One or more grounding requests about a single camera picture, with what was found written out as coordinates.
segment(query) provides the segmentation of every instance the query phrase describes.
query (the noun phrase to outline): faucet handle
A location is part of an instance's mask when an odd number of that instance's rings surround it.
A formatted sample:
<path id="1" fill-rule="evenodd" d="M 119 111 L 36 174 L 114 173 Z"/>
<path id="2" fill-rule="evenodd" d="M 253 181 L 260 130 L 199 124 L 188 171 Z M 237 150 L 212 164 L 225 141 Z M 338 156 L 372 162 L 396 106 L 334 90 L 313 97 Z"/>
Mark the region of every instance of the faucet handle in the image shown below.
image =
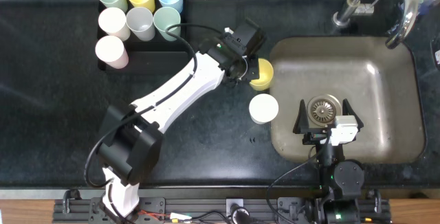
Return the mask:
<path id="1" fill-rule="evenodd" d="M 374 5 L 376 5 L 378 1 L 379 0 L 374 0 L 372 4 L 369 3 L 359 4 L 353 15 L 372 15 L 374 13 Z"/>

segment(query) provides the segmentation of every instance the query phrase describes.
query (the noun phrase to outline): sink basin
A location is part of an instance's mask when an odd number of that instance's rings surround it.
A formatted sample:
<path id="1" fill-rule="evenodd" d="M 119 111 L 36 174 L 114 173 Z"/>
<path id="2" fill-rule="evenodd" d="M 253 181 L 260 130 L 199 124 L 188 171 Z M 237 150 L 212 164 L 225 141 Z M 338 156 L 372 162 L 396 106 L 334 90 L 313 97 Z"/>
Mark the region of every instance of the sink basin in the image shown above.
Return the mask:
<path id="1" fill-rule="evenodd" d="M 275 149 L 292 161 L 307 159 L 310 146 L 292 133 L 300 101 L 311 126 L 330 123 L 347 99 L 364 123 L 356 141 L 344 145 L 347 159 L 365 163 L 416 160 L 425 146 L 413 57 L 408 48 L 385 47 L 386 38 L 286 38 L 270 53 L 270 94 L 282 110 L 272 121 Z"/>

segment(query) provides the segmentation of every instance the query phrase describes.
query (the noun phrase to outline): chrome faucet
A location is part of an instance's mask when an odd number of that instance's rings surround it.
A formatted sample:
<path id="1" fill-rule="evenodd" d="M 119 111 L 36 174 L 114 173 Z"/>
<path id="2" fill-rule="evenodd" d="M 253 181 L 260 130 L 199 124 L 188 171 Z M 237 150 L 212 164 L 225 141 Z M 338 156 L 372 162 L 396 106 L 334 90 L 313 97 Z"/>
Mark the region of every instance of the chrome faucet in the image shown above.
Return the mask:
<path id="1" fill-rule="evenodd" d="M 346 0 L 340 12 L 333 15 L 333 22 L 338 27 L 346 27 L 350 23 L 350 17 L 360 6 L 361 0 Z M 385 46 L 389 49 L 396 48 L 409 34 L 413 28 L 417 11 L 419 8 L 419 0 L 404 0 L 404 13 L 399 26 L 393 31 Z"/>

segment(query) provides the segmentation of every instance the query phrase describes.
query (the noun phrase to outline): black tray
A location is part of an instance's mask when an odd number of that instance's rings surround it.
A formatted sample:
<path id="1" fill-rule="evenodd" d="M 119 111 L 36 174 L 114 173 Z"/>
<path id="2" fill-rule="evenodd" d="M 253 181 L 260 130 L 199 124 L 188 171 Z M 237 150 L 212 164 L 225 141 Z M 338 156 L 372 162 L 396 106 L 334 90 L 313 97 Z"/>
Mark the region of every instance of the black tray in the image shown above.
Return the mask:
<path id="1" fill-rule="evenodd" d="M 128 11 L 133 8 L 130 1 Z M 155 0 L 156 9 L 161 8 L 160 2 Z M 101 13 L 106 7 L 100 2 L 98 11 Z M 181 23 L 185 23 L 185 9 L 180 14 Z M 97 38 L 98 40 L 107 33 L 104 32 L 98 25 Z M 188 39 L 186 36 L 186 28 L 181 27 L 180 36 Z M 115 74 L 176 74 L 190 60 L 189 49 L 180 41 L 167 41 L 155 28 L 155 36 L 150 41 L 141 41 L 134 33 L 131 33 L 129 39 L 124 41 L 124 46 L 129 55 L 129 64 L 122 69 L 114 69 L 103 61 L 98 61 L 98 68 L 107 73 Z"/>

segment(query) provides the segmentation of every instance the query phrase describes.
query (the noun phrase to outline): sink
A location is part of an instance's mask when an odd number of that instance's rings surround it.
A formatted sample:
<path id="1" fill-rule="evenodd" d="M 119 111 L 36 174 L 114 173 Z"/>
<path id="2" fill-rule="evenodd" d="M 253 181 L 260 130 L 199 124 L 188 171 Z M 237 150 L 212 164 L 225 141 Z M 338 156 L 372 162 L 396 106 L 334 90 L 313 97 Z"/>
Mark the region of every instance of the sink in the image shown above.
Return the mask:
<path id="1" fill-rule="evenodd" d="M 292 133 L 300 101 L 311 126 L 339 115 L 347 99 L 364 123 L 356 140 L 344 145 L 348 159 L 364 163 L 414 161 L 425 146 L 413 56 L 405 45 L 385 47 L 386 38 L 286 38 L 270 53 L 274 79 L 270 94 L 282 110 L 272 121 L 272 143 L 291 161 L 307 159 L 310 146 Z"/>

